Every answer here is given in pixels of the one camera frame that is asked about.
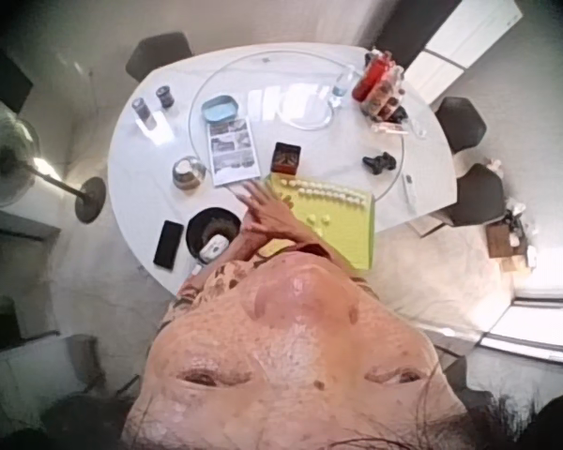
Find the small jar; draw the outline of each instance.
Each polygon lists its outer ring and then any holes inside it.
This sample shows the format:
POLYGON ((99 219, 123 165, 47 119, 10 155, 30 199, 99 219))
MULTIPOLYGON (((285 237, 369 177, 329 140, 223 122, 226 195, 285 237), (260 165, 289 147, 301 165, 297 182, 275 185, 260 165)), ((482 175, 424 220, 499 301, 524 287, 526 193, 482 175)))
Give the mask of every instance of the small jar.
POLYGON ((152 115, 152 112, 150 112, 148 105, 146 105, 144 99, 141 97, 133 100, 131 107, 136 112, 136 114, 138 114, 138 117, 140 117, 142 122, 146 122, 152 115))
POLYGON ((169 109, 175 103, 175 99, 171 95, 171 89, 169 86, 161 86, 157 89, 157 97, 160 100, 160 105, 165 109, 169 109))

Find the finger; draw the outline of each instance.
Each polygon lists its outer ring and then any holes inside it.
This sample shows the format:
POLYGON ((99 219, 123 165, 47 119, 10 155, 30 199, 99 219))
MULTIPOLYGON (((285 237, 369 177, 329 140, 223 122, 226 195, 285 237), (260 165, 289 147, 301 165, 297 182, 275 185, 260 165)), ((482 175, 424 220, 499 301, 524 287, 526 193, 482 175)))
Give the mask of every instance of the finger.
POLYGON ((246 230, 248 232, 260 233, 260 234, 268 234, 269 233, 269 230, 267 229, 267 227, 265 225, 262 225, 262 224, 257 223, 257 222, 253 222, 253 223, 249 224, 246 227, 246 230))
POLYGON ((254 183, 254 185, 268 199, 275 198, 275 191, 273 190, 273 186, 271 186, 269 179, 263 183, 254 183))
POLYGON ((260 209, 260 204, 256 202, 253 198, 247 197, 246 195, 236 194, 236 198, 248 206, 249 212, 252 214, 258 213, 260 209))
POLYGON ((260 204, 265 204, 266 201, 268 200, 267 195, 265 195, 263 191, 259 189, 258 185, 253 181, 249 181, 248 183, 245 183, 243 186, 251 194, 251 196, 260 204))
POLYGON ((268 194, 278 200, 280 197, 278 196, 277 192, 275 190, 273 190, 273 183, 271 183, 271 179, 269 178, 268 180, 265 181, 265 186, 266 186, 266 190, 268 192, 268 194))

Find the fan base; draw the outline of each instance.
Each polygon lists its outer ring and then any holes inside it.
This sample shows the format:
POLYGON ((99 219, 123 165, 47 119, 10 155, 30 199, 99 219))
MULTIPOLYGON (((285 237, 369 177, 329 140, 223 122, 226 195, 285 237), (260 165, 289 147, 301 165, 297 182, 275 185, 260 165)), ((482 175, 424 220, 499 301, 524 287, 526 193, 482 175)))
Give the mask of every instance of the fan base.
POLYGON ((106 185, 102 178, 94 176, 82 184, 80 189, 87 198, 77 198, 75 201, 75 214, 83 223, 92 223, 102 211, 106 200, 106 185))

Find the nose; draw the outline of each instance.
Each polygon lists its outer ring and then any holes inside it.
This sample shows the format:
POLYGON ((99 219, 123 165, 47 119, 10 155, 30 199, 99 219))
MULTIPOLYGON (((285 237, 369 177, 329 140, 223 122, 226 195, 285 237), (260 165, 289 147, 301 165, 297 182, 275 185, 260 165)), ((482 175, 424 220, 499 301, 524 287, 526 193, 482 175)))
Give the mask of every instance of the nose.
POLYGON ((254 319, 267 330, 259 353, 268 381, 315 393, 351 383, 360 358, 355 296, 316 266, 291 279, 290 289, 271 280, 254 300, 254 319))
POLYGON ((358 320, 358 304, 350 288, 320 266, 302 267, 259 288, 252 317, 275 328, 303 323, 338 332, 358 320))

